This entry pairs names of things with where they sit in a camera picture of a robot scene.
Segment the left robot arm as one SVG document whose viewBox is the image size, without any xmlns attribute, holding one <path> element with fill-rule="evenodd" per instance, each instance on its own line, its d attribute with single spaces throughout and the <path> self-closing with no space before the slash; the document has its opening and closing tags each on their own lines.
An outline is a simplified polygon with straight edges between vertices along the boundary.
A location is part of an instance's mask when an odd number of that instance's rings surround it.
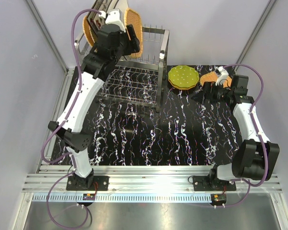
<svg viewBox="0 0 288 230">
<path fill-rule="evenodd" d="M 123 31 L 118 25 L 106 24 L 97 33 L 97 41 L 83 59 L 84 68 L 70 100 L 57 121 L 48 128 L 65 145 L 72 160 L 73 172 L 68 173 L 68 191 L 108 189 L 108 176 L 94 176 L 88 157 L 92 137 L 82 131 L 84 119 L 98 91 L 105 84 L 122 56 L 140 52 L 140 41 L 134 27 L 129 24 Z"/>
</svg>

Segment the white square plate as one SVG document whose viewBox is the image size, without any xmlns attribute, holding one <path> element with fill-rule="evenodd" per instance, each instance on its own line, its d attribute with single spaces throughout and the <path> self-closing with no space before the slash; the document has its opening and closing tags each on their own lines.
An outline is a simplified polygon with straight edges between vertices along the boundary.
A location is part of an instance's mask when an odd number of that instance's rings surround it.
<svg viewBox="0 0 288 230">
<path fill-rule="evenodd" d="M 128 7 L 129 6 L 127 0 L 112 0 L 108 11 L 112 9 L 119 9 L 122 12 L 122 14 L 124 14 Z"/>
</svg>

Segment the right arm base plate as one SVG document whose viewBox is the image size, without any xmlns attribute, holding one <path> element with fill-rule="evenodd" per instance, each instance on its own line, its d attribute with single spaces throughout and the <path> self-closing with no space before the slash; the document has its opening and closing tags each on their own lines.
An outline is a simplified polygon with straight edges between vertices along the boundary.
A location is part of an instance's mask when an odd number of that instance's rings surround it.
<svg viewBox="0 0 288 230">
<path fill-rule="evenodd" d="M 193 189 L 196 192 L 236 191 L 236 185 L 229 181 L 211 179 L 210 176 L 192 176 Z"/>
</svg>

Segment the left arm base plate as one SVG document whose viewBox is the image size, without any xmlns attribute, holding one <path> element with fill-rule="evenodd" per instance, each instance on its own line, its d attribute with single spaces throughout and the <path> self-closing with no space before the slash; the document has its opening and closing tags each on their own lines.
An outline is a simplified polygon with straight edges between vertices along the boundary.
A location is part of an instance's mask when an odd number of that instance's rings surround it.
<svg viewBox="0 0 288 230">
<path fill-rule="evenodd" d="M 77 175 L 69 176 L 66 190 L 67 191 L 107 191 L 109 185 L 109 176 L 95 175 L 86 178 Z"/>
</svg>

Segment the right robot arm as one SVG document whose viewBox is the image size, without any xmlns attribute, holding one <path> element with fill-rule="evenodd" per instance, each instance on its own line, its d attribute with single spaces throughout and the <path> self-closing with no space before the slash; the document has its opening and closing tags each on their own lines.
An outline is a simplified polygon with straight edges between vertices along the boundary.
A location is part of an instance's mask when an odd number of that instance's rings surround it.
<svg viewBox="0 0 288 230">
<path fill-rule="evenodd" d="M 207 176 L 193 176 L 195 190 L 222 191 L 236 189 L 235 182 L 242 180 L 258 187 L 271 178 L 280 153 L 279 145 L 272 143 L 264 133 L 256 114 L 255 101 L 248 96 L 249 78 L 235 75 L 228 87 L 216 82 L 203 83 L 202 93 L 195 96 L 198 102 L 225 102 L 235 117 L 242 136 L 242 144 L 226 165 L 215 165 Z"/>
</svg>

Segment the green polka dot plate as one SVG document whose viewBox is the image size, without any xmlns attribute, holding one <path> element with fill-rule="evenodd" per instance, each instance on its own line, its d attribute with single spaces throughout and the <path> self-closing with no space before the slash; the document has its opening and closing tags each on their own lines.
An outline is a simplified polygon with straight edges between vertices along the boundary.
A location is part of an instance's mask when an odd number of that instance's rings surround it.
<svg viewBox="0 0 288 230">
<path fill-rule="evenodd" d="M 199 73 L 194 68 L 185 65 L 175 66 L 168 72 L 168 81 L 178 86 L 189 86 L 199 79 Z"/>
</svg>

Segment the yellow polka dot plate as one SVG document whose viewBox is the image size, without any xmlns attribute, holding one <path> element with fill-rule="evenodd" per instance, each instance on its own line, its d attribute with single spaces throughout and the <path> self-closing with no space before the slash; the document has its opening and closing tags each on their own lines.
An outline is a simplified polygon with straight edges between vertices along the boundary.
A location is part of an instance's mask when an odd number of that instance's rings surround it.
<svg viewBox="0 0 288 230">
<path fill-rule="evenodd" d="M 189 85 L 189 86 L 178 86 L 174 83 L 172 83 L 171 81 L 168 81 L 170 83 L 170 85 L 172 87 L 174 87 L 175 89 L 179 89 L 179 90 L 190 90 L 192 88 L 194 88 L 197 84 L 198 84 L 198 81 L 195 83 L 195 84 L 192 84 L 192 85 Z"/>
</svg>

